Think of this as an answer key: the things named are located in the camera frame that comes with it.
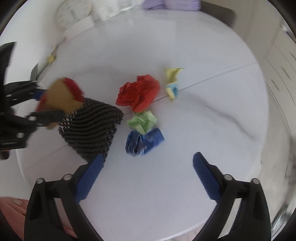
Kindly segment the black foam net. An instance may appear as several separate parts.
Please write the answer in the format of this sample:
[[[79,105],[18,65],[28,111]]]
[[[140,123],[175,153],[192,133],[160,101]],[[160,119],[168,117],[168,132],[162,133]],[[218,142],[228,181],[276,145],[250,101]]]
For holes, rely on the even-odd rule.
[[[59,123],[59,134],[85,161],[105,161],[123,112],[110,104],[85,98],[83,105]]]

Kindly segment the green paper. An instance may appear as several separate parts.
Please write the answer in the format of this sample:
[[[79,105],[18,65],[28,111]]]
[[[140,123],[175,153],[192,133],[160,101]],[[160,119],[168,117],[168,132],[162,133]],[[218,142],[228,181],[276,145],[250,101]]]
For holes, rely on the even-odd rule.
[[[145,135],[151,131],[157,123],[158,119],[148,110],[144,110],[141,113],[135,113],[133,117],[127,121],[128,126],[139,132],[141,135]]]

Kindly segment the red paper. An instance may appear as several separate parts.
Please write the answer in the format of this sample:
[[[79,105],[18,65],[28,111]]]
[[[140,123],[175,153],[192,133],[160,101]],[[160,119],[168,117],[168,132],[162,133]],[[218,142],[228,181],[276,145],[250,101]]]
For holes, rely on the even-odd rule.
[[[160,88],[159,81],[151,75],[137,76],[136,82],[127,82],[120,87],[115,103],[130,106],[134,113],[141,113],[153,102]]]

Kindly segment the yellow blue paper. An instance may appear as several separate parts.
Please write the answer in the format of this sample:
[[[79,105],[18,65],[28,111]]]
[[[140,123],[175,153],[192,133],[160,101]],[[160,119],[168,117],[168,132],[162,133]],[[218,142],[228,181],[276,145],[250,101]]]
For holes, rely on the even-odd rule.
[[[174,102],[178,96],[178,74],[183,68],[165,68],[166,85],[165,91],[171,102]]]

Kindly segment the keys with yellow tag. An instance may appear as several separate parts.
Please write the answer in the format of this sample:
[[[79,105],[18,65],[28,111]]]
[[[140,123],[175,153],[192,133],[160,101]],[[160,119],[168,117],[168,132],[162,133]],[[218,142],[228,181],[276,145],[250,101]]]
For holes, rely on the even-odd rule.
[[[47,64],[51,65],[56,60],[56,53],[52,52],[46,58]]]

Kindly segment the white box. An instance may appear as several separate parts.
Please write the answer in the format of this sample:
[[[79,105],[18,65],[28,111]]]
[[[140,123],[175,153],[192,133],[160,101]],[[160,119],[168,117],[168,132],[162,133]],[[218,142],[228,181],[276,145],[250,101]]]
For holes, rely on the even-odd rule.
[[[72,27],[66,29],[63,33],[63,38],[65,40],[71,40],[94,26],[95,22],[93,21],[93,18],[91,16],[86,17],[75,23]]]

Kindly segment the purple backpack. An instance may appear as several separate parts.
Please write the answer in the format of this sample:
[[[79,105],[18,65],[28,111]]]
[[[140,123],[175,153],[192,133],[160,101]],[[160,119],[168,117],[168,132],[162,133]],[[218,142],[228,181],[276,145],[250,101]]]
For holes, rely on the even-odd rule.
[[[145,10],[168,9],[177,11],[199,11],[200,0],[147,0],[142,3]]]

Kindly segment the dark grey chair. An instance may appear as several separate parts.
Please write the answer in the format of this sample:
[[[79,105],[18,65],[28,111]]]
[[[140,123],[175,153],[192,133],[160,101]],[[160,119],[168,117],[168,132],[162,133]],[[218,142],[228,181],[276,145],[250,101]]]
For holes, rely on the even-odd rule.
[[[220,20],[231,28],[233,27],[236,19],[236,14],[233,10],[205,1],[201,1],[201,11]]]

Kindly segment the round wall clock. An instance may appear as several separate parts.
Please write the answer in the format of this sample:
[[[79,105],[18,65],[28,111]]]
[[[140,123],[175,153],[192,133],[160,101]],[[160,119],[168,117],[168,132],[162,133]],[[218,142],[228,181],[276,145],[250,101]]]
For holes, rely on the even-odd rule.
[[[63,1],[56,9],[55,22],[62,30],[66,30],[78,23],[79,21],[89,17],[91,14],[91,10],[91,1]]]

